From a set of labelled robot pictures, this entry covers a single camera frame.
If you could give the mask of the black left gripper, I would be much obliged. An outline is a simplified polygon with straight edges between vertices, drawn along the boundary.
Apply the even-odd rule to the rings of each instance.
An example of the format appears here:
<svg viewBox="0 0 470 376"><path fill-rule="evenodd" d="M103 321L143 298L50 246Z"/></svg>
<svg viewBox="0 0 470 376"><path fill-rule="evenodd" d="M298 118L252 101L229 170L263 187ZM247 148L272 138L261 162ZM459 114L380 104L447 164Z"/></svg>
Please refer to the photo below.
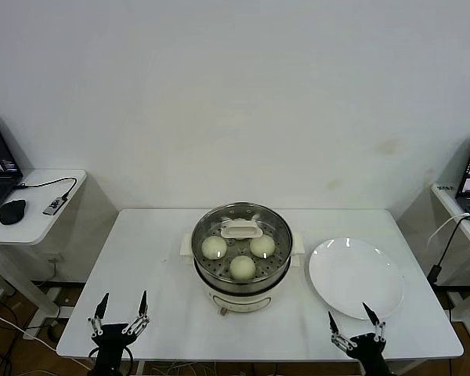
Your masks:
<svg viewBox="0 0 470 376"><path fill-rule="evenodd" d="M143 292L136 318L127 326L126 324L102 325L107 303L108 294L106 293L96 306L93 317L88 318L92 326L91 336L94 337L92 340L96 344L92 350L92 355L96 357L92 374L122 375L122 356L127 353L130 365L126 374L130 375L134 367L134 356L129 346L136 341L136 335L140 335L150 322L147 314L147 291Z"/></svg>

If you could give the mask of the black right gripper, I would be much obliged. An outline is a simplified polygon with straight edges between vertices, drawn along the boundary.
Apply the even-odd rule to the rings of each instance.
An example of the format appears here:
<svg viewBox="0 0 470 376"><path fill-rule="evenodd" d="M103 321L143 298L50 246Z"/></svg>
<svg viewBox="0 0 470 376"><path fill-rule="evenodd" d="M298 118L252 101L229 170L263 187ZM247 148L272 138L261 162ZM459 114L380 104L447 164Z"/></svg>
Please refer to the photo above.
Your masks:
<svg viewBox="0 0 470 376"><path fill-rule="evenodd" d="M334 317L331 312L328 312L331 342L339 349L347 349L346 355L350 358L359 360L365 370L365 375L390 375L389 366L382 355L386 345L386 322L381 321L375 311L365 302L363 307L369 320L374 325L374 333L362 334L349 339L340 332Z"/></svg>

